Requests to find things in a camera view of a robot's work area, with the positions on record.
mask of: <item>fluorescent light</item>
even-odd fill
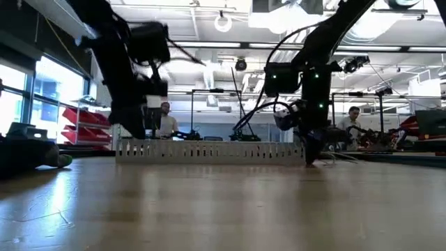
[[[211,93],[211,92],[196,92],[194,95],[200,95],[200,96],[207,96],[207,95],[214,95],[214,96],[230,96],[231,93]]]
[[[249,47],[254,49],[274,49],[276,47],[276,43],[250,43]],[[279,47],[279,50],[300,50],[303,48],[301,44],[282,44]]]
[[[181,47],[217,47],[217,48],[237,48],[240,43],[219,43],[219,42],[177,42]]]
[[[410,47],[409,52],[446,52],[446,47]]]
[[[176,6],[176,5],[145,5],[145,4],[110,4],[111,7],[134,8],[134,9],[172,9],[172,10],[224,10],[228,12],[237,11],[234,7],[218,7],[218,6]]]
[[[253,49],[274,49],[276,43],[250,43],[249,47]],[[303,48],[303,44],[287,44],[284,43],[279,47],[279,50],[294,50],[299,51]],[[363,52],[397,52],[401,50],[400,46],[359,46],[359,45],[340,45],[338,50],[352,50],[352,51],[363,51]],[[340,56],[361,56],[355,52],[335,52],[335,55]]]
[[[167,93],[168,95],[187,95],[185,91],[170,91]]]
[[[401,50],[400,46],[357,46],[357,45],[340,45],[338,50],[352,50],[363,52],[398,52]]]
[[[335,56],[369,56],[366,52],[335,52]]]

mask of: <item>white shirt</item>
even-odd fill
[[[161,137],[169,137],[173,132],[178,132],[178,123],[172,116],[161,116],[161,127],[158,134]]]

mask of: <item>metal frame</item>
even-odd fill
[[[236,91],[236,90],[222,90],[218,89],[212,90],[212,89],[192,89],[190,92],[191,95],[191,105],[190,105],[190,130],[192,131],[194,129],[194,94],[195,93],[209,93],[209,95],[218,94],[218,93],[234,93],[240,94],[240,98],[242,98],[242,91]],[[242,108],[240,108],[240,118],[242,117]]]
[[[380,131],[384,132],[384,111],[383,111],[383,95],[379,95],[377,93],[332,93],[332,124],[333,126],[336,126],[335,121],[335,96],[349,96],[349,97],[356,97],[356,98],[362,98],[362,97],[378,97],[379,99],[379,119],[380,119]],[[406,100],[410,99],[441,99],[440,96],[438,97],[431,97],[431,96],[399,96],[399,97],[392,97],[389,96],[389,98],[402,98]]]

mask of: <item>man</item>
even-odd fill
[[[170,137],[173,132],[178,132],[178,123],[176,119],[169,116],[170,104],[163,102],[161,104],[161,127],[159,129],[160,137]]]
[[[361,128],[361,124],[357,121],[357,117],[360,115],[360,108],[352,106],[348,110],[348,116],[343,118],[341,122],[338,123],[337,127],[342,130],[347,130],[351,126],[357,126]],[[360,132],[356,129],[351,129],[350,134],[352,135],[352,144],[347,146],[347,151],[357,150],[357,140],[360,136]]]

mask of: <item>red shelf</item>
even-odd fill
[[[79,131],[76,132],[76,127],[73,125],[66,125],[64,132],[61,134],[65,136],[71,144],[77,143],[84,145],[103,145],[110,144],[112,137],[100,129],[79,127]]]
[[[77,120],[77,109],[76,108],[65,108],[62,116],[66,117],[71,123],[77,125],[83,125],[85,127],[92,128],[104,128],[109,129],[111,127],[107,118],[101,114],[96,114],[93,112],[88,112],[86,110],[79,111],[79,121]]]

